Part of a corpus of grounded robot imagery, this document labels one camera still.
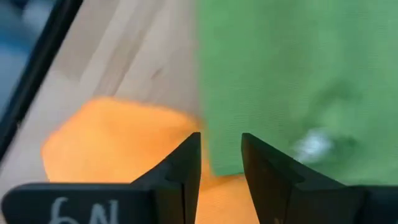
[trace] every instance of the green cloth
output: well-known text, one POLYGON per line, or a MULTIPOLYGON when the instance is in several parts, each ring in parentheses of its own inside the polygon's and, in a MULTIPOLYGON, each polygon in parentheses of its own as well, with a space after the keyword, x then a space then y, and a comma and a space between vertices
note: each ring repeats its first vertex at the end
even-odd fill
POLYGON ((198 40, 217 175, 243 171, 243 132, 294 156, 322 128, 336 147, 312 168, 398 184, 398 1, 200 0, 198 40))

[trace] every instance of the orange cloth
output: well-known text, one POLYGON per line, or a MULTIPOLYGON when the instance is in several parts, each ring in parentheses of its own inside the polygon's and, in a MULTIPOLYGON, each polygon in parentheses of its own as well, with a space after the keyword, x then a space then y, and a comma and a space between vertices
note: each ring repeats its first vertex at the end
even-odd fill
MULTIPOLYGON (((42 158, 51 182, 129 183, 198 130, 176 111, 99 98, 49 137, 42 158)), ((215 177, 206 155, 196 223, 259 223, 245 178, 215 177)))

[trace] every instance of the light wood grain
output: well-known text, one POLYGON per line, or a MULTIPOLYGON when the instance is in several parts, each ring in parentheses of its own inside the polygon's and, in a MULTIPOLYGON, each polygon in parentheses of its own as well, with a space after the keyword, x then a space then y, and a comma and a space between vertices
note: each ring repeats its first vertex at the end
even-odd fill
POLYGON ((46 181, 40 146, 92 97, 198 115, 192 18, 187 0, 85 0, 1 165, 0 195, 46 181))

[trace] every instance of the fabric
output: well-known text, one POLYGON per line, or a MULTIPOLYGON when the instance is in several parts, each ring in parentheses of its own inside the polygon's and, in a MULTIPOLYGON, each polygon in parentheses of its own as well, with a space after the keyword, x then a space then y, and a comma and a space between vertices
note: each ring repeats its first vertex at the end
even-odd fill
MULTIPOLYGON (((176 111, 100 98, 49 137, 42 158, 51 182, 130 183, 198 130, 176 111)), ((205 152, 196 223, 259 223, 245 178, 215 177, 205 152)))
POLYGON ((216 174, 243 171, 243 132, 295 156, 297 142, 319 129, 333 149, 312 168, 345 184, 398 184, 397 7, 199 1, 200 83, 216 174))

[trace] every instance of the wooden surface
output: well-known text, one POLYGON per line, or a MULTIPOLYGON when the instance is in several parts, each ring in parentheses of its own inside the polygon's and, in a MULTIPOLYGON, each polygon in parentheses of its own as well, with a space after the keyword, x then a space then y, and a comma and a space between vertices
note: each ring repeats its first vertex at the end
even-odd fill
POLYGON ((85 0, 1 165, 0 196, 46 181, 40 146, 92 97, 198 115, 192 7, 187 0, 85 0))

